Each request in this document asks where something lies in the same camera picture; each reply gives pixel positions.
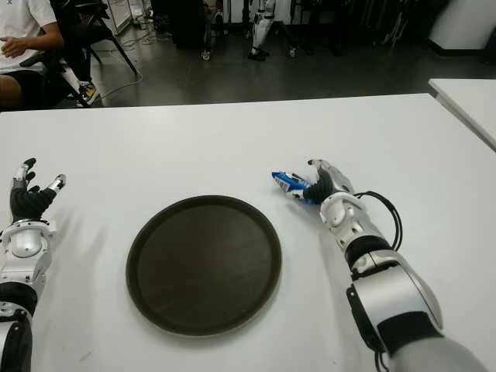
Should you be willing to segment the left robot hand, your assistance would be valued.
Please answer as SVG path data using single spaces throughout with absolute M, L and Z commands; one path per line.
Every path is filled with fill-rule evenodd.
M 9 206 L 13 223 L 26 219 L 41 220 L 43 213 L 67 184 L 67 176 L 59 174 L 45 188 L 36 185 L 29 188 L 30 181 L 36 176 L 32 171 L 35 163 L 36 158 L 25 160 L 12 177 Z

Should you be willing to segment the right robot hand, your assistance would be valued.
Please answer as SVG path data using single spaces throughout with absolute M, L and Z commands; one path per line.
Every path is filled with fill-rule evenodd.
M 309 204 L 321 205 L 336 192 L 354 193 L 350 180 L 328 161 L 311 159 L 308 161 L 308 165 L 316 169 L 317 180 L 313 183 L 300 180 L 297 186 L 291 187 L 286 192 L 286 195 L 290 198 Z

